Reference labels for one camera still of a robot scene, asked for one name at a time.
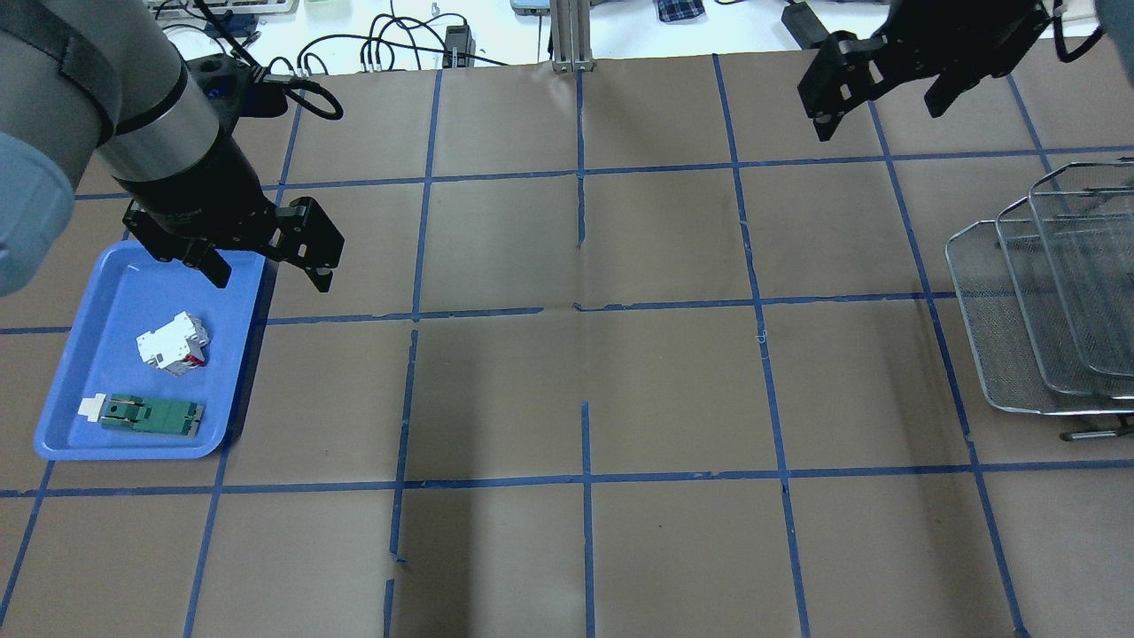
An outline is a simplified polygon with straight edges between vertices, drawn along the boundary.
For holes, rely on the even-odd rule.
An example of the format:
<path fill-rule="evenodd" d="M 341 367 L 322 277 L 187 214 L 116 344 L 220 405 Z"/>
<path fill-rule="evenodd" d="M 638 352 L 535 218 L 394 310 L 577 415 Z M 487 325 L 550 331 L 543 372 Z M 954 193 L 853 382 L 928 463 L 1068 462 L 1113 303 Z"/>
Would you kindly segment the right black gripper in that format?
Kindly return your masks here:
<path fill-rule="evenodd" d="M 819 45 L 797 85 L 801 102 L 827 142 L 843 117 L 890 86 L 936 77 L 924 102 L 939 118 L 985 77 L 1012 73 L 1051 24 L 1046 1 L 891 1 L 874 36 L 835 32 Z"/>

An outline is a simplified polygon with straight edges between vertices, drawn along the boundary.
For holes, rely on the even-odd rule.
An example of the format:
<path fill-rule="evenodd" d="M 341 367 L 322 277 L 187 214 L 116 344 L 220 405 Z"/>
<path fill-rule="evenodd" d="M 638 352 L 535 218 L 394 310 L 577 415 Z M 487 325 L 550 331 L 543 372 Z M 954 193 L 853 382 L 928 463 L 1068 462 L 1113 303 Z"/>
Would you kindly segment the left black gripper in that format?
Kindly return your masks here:
<path fill-rule="evenodd" d="M 231 266 L 219 250 L 247 250 L 299 267 L 329 294 L 344 235 L 315 198 L 279 207 L 245 159 L 203 159 L 160 179 L 124 179 L 132 195 L 122 222 L 155 260 L 179 260 L 226 288 Z"/>

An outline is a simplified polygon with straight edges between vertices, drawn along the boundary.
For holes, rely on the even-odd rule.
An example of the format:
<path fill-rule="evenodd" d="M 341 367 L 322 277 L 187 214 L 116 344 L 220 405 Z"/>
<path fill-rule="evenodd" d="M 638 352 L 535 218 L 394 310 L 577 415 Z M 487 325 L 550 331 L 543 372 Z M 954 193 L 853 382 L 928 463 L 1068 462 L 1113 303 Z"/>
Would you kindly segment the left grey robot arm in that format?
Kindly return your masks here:
<path fill-rule="evenodd" d="M 98 159 L 134 205 L 124 226 L 153 260 L 223 288 L 225 250 L 289 263 L 325 294 L 344 236 L 314 198 L 273 205 L 232 128 L 251 90 L 325 97 L 307 78 L 225 54 L 187 61 L 137 1 L 3 3 L 3 295 L 28 286 Z"/>

